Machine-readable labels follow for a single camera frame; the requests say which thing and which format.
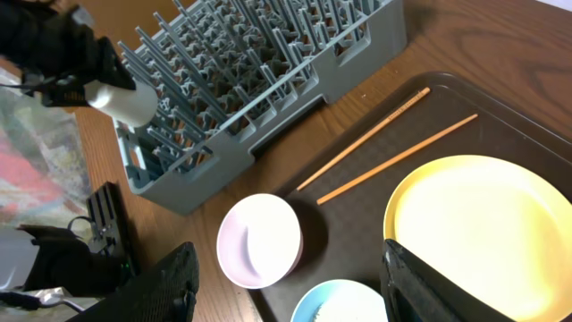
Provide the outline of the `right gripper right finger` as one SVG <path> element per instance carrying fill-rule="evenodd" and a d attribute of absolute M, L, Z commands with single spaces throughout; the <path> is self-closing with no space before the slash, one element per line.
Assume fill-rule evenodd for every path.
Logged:
<path fill-rule="evenodd" d="M 397 241 L 383 243 L 381 293 L 390 321 L 508 321 Z"/>

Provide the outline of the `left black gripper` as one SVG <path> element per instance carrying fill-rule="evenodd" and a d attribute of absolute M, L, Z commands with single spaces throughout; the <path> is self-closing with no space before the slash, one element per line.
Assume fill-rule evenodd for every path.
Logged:
<path fill-rule="evenodd" d="M 21 70 L 17 88 L 38 93 L 47 107 L 87 106 L 85 86 L 93 81 L 135 90 L 111 40 L 74 20 L 77 5 L 59 13 L 52 4 L 1 2 L 1 56 Z"/>

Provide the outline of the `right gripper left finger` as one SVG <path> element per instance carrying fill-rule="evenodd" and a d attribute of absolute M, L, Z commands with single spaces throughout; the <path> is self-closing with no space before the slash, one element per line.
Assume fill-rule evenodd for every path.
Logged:
<path fill-rule="evenodd" d="M 69 322 L 191 321 L 198 289 L 198 255 L 187 241 Z"/>

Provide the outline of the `light blue bowl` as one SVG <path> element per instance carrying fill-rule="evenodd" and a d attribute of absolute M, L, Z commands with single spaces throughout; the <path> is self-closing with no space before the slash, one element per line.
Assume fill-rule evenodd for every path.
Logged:
<path fill-rule="evenodd" d="M 372 288 L 347 279 L 320 283 L 294 309 L 291 322 L 388 322 L 383 297 Z"/>

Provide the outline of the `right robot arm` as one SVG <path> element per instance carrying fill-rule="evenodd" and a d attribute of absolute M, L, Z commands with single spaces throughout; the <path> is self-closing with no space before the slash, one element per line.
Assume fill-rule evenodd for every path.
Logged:
<path fill-rule="evenodd" d="M 382 288 L 334 279 L 300 300 L 294 321 L 504 321 L 397 241 L 383 245 Z M 199 290 L 198 255 L 186 241 L 134 276 L 125 259 L 94 253 L 71 230 L 23 225 L 1 231 L 1 300 L 42 307 L 36 290 L 63 287 L 100 302 L 77 321 L 191 321 Z"/>

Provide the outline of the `yellow plate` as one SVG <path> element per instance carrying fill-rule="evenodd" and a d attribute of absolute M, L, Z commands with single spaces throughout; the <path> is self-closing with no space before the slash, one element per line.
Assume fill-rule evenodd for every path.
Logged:
<path fill-rule="evenodd" d="M 436 159 L 392 193 L 383 235 L 516 321 L 571 313 L 571 203 L 494 157 Z"/>

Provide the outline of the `pink bowl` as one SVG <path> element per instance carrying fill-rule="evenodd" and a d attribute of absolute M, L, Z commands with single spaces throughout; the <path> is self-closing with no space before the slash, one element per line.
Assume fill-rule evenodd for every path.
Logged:
<path fill-rule="evenodd" d="M 284 199 L 250 195 L 226 214 L 216 239 L 225 276 L 245 289 L 276 284 L 298 264 L 304 246 L 299 219 Z"/>

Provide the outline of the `dark brown serving tray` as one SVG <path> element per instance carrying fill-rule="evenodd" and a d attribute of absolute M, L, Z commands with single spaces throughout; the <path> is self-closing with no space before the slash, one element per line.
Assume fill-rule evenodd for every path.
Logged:
<path fill-rule="evenodd" d="M 431 92 L 306 188 L 296 188 L 421 89 Z M 316 201 L 472 114 L 471 123 L 435 141 L 321 206 Z M 475 84 L 446 72 L 405 82 L 278 189 L 294 209 L 304 246 L 281 281 L 250 296 L 265 321 L 287 321 L 311 288 L 332 279 L 380 285 L 383 217 L 396 186 L 414 169 L 441 157 L 484 155 L 522 165 L 571 193 L 571 141 Z"/>

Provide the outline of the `right wooden chopstick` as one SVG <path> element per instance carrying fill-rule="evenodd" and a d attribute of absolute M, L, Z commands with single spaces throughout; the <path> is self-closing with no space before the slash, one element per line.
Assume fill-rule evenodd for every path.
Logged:
<path fill-rule="evenodd" d="M 465 119 L 463 119 L 457 123 L 452 124 L 450 127 L 435 133 L 433 136 L 431 136 L 431 137 L 429 137 L 429 138 L 427 138 L 421 142 L 418 142 L 415 146 L 408 148 L 407 150 L 399 153 L 397 156 L 392 157 L 391 159 L 389 159 L 389 160 L 379 164 L 378 166 L 370 169 L 369 171 L 361 174 L 360 176 L 353 179 L 352 181 L 345 183 L 344 185 L 337 188 L 336 190 L 331 191 L 328 194 L 324 195 L 323 197 L 321 197 L 320 199 L 318 199 L 316 201 L 316 204 L 318 206 L 321 206 L 324 203 L 330 201 L 331 199 L 338 197 L 342 193 L 345 193 L 346 191 L 351 190 L 355 186 L 361 184 L 362 182 L 367 181 L 368 179 L 370 179 L 371 177 L 380 173 L 381 171 L 383 171 L 383 170 L 385 170 L 385 169 L 387 169 L 393 165 L 396 165 L 401 160 L 415 154 L 416 152 L 422 150 L 423 148 L 430 146 L 431 144 L 435 143 L 435 141 L 440 140 L 441 138 L 449 135 L 450 133 L 454 132 L 455 130 L 461 128 L 462 126 L 464 126 L 468 123 L 471 123 L 477 117 L 478 117 L 478 114 L 472 114 L 469 117 L 467 117 L 467 118 L 465 118 Z"/>

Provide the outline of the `wooden chopstick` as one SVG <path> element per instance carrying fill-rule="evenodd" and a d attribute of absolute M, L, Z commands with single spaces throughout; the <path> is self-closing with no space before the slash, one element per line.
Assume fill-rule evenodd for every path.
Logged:
<path fill-rule="evenodd" d="M 381 120 L 377 125 L 375 125 L 373 128 L 371 128 L 369 131 L 367 131 L 365 134 L 363 134 L 361 137 L 359 137 L 357 140 L 355 140 L 354 142 L 352 142 L 349 146 L 347 146 L 345 149 L 342 150 L 342 152 L 340 152 L 337 156 L 335 156 L 333 159 L 331 159 L 329 162 L 327 162 L 325 165 L 323 165 L 318 171 L 316 171 L 314 174 L 310 175 L 303 183 L 301 183 L 296 190 L 297 191 L 301 191 L 304 188 L 306 188 L 310 183 L 312 183 L 314 180 L 316 180 L 318 177 L 320 177 L 321 175 L 325 174 L 327 171 L 329 171 L 332 167 L 334 167 L 335 165 L 337 165 L 343 158 L 347 157 L 349 154 L 351 154 L 354 150 L 356 150 L 357 148 L 359 148 L 362 144 L 364 144 L 367 140 L 371 139 L 377 132 L 381 131 L 383 128 L 385 128 L 388 124 L 390 124 L 392 121 L 394 121 L 396 118 L 398 118 L 400 115 L 402 115 L 403 113 L 405 113 L 407 110 L 409 110 L 410 107 L 412 107 L 413 105 L 415 105 L 418 101 L 420 101 L 422 98 L 424 98 L 425 96 L 427 96 L 429 93 L 431 92 L 431 90 L 428 87 L 425 87 L 423 89 L 421 89 L 419 92 L 417 92 L 411 99 L 409 99 L 406 103 L 402 104 L 400 107 L 398 107 L 395 111 L 393 111 L 391 114 L 389 114 L 386 118 L 384 118 L 383 120 Z"/>
<path fill-rule="evenodd" d="M 370 169 L 369 171 L 361 174 L 360 176 L 353 179 L 352 181 L 345 183 L 344 185 L 337 188 L 336 190 L 331 191 L 328 194 L 324 195 L 323 197 L 321 197 L 320 199 L 318 199 L 316 201 L 316 204 L 318 206 L 321 206 L 324 203 L 330 201 L 331 199 L 338 197 L 342 193 L 345 193 L 346 191 L 351 190 L 355 186 L 361 184 L 362 182 L 367 181 L 368 179 L 370 179 L 371 177 L 380 173 L 381 171 L 383 171 L 383 170 L 385 170 L 385 169 L 387 169 L 393 165 L 396 165 L 401 160 L 415 154 L 416 152 L 422 150 L 423 148 L 430 146 L 431 144 L 435 143 L 435 141 L 440 140 L 441 138 L 449 135 L 450 133 L 454 132 L 455 130 L 461 128 L 462 126 L 464 126 L 468 123 L 471 123 L 477 117 L 478 117 L 478 114 L 472 114 L 469 117 L 467 117 L 467 118 L 465 118 L 465 119 L 463 119 L 457 123 L 452 124 L 450 127 L 435 133 L 433 136 L 431 136 L 431 137 L 429 137 L 429 138 L 427 138 L 421 142 L 418 142 L 415 146 L 408 148 L 407 150 L 399 153 L 397 156 L 392 157 L 391 159 L 389 159 L 389 160 L 379 164 L 378 166 Z"/>

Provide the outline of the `grey plastic dish rack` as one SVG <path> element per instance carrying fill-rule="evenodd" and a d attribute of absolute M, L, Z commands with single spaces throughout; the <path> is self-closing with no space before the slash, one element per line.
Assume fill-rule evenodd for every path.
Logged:
<path fill-rule="evenodd" d="M 139 39 L 123 62 L 158 108 L 143 126 L 115 124 L 123 166 L 132 193 L 181 215 L 408 43 L 400 0 L 198 1 Z"/>

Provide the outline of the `left wooden chopstick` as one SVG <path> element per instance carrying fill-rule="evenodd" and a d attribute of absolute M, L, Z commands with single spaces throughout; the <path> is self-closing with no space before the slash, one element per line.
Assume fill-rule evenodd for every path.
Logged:
<path fill-rule="evenodd" d="M 391 114 L 389 114 L 386 118 L 384 118 L 383 120 L 381 120 L 377 125 L 375 125 L 373 128 L 371 128 L 369 131 L 367 131 L 365 134 L 363 134 L 361 137 L 359 137 L 357 140 L 355 140 L 354 142 L 352 142 L 349 146 L 347 146 L 345 149 L 342 150 L 342 152 L 340 152 L 337 156 L 335 156 L 333 159 L 331 159 L 329 162 L 327 162 L 325 165 L 323 165 L 318 171 L 316 171 L 314 174 L 310 175 L 303 183 L 301 183 L 296 190 L 297 191 L 301 191 L 304 188 L 306 188 L 310 183 L 312 183 L 314 180 L 316 180 L 318 177 L 320 177 L 321 175 L 325 174 L 327 171 L 329 171 L 332 167 L 334 167 L 335 165 L 337 165 L 343 158 L 347 157 L 349 154 L 351 154 L 354 150 L 356 150 L 357 148 L 359 148 L 362 144 L 364 144 L 367 140 L 371 139 L 377 132 L 381 131 L 383 128 L 385 128 L 388 124 L 390 124 L 392 121 L 394 121 L 396 118 L 398 118 L 400 115 L 402 115 L 403 113 L 405 113 L 407 110 L 409 110 L 410 107 L 412 107 L 413 105 L 415 105 L 418 101 L 420 101 L 422 98 L 424 98 L 425 96 L 427 96 L 429 93 L 431 92 L 431 90 L 428 87 L 425 87 L 423 89 L 421 89 L 419 92 L 417 92 L 411 99 L 409 99 L 406 103 L 402 104 L 400 107 L 398 107 L 395 111 L 393 111 Z"/>

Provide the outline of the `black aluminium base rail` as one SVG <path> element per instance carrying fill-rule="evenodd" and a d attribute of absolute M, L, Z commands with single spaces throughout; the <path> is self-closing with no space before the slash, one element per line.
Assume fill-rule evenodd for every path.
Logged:
<path fill-rule="evenodd" d="M 133 275 L 138 275 L 139 262 L 118 186 L 112 182 L 104 183 L 86 199 L 86 206 L 92 228 L 92 239 L 88 242 L 90 250 L 119 259 Z"/>

